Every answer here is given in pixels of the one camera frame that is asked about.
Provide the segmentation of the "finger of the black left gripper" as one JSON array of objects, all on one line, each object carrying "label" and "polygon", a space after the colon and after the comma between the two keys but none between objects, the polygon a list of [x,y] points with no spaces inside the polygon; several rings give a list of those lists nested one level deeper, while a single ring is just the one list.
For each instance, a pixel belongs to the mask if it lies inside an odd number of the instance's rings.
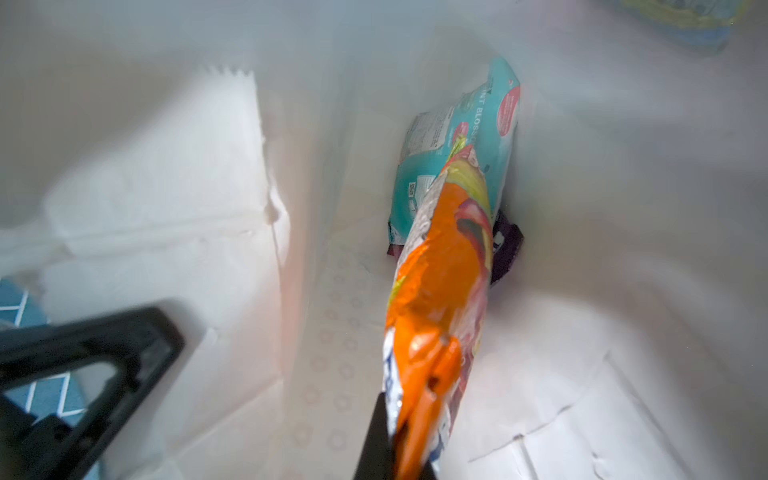
[{"label": "finger of the black left gripper", "polygon": [[101,478],[102,454],[184,347],[157,307],[2,329],[2,478]]}]

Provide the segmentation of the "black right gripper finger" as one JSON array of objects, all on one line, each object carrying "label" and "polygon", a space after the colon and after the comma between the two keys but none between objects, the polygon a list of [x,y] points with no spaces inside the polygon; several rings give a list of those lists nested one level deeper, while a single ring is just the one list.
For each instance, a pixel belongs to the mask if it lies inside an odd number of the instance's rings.
[{"label": "black right gripper finger", "polygon": [[376,399],[353,480],[392,480],[394,454],[387,430],[385,393]]}]

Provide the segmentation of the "white patterned paper bag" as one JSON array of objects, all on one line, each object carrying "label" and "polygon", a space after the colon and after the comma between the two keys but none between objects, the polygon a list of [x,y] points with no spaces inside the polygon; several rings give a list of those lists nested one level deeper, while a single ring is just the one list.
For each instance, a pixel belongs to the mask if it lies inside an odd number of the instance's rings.
[{"label": "white patterned paper bag", "polygon": [[421,112],[521,83],[446,479],[767,475],[767,5],[688,46],[616,1],[5,1],[1,273],[180,361],[107,479],[347,479]]}]

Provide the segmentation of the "orange snack packet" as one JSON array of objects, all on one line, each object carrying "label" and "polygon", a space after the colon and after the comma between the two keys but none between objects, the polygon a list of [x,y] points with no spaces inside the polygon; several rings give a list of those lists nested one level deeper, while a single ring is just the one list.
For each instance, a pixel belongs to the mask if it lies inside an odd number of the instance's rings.
[{"label": "orange snack packet", "polygon": [[493,263],[491,207],[473,146],[455,147],[399,257],[383,345],[393,476],[436,465],[474,362]]}]

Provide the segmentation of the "purple snack packet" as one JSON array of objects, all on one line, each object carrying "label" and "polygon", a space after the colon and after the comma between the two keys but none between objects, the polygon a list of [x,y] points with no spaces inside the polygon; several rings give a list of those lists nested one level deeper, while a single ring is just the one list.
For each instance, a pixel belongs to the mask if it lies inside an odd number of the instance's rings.
[{"label": "purple snack packet", "polygon": [[493,264],[491,285],[506,276],[523,245],[524,235],[519,226],[499,211],[493,227]]}]

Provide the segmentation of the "green Fox's spring tea candy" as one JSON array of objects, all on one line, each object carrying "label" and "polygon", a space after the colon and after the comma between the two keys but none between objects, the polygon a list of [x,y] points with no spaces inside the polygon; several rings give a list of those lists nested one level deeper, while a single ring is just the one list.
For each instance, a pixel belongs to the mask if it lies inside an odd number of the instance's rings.
[{"label": "green Fox's spring tea candy", "polygon": [[721,50],[751,1],[620,0],[615,4],[687,46]]}]

